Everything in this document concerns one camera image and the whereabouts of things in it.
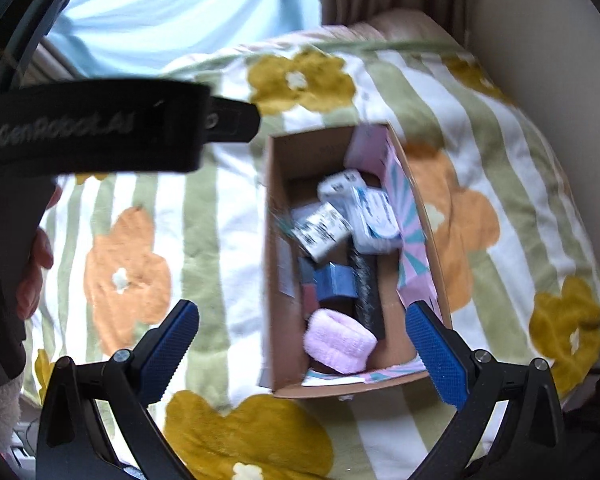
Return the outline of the left hand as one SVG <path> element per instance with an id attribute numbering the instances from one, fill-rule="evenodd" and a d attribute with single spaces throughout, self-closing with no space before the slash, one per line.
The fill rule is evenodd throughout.
<path id="1" fill-rule="evenodd" d="M 40 302 L 43 272 L 50 270 L 53 264 L 52 243 L 47 233 L 38 228 L 33 237 L 29 261 L 23 271 L 22 280 L 16 293 L 17 314 L 20 320 L 25 321 L 34 315 Z"/>

